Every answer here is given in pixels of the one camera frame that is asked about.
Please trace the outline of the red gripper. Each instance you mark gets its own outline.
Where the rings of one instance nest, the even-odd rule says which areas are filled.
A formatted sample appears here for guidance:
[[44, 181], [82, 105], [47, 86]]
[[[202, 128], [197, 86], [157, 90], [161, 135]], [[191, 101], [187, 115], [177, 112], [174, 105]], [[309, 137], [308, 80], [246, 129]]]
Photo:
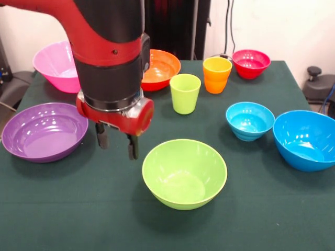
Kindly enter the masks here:
[[103, 124], [118, 129], [127, 134], [128, 155], [130, 160], [139, 156], [138, 137], [150, 125], [154, 112], [154, 103], [146, 98], [142, 90], [134, 96], [129, 106], [117, 110], [98, 110], [87, 104], [84, 94], [79, 91], [76, 97], [76, 107], [80, 115], [95, 122], [98, 145], [101, 149], [109, 148], [108, 135]]

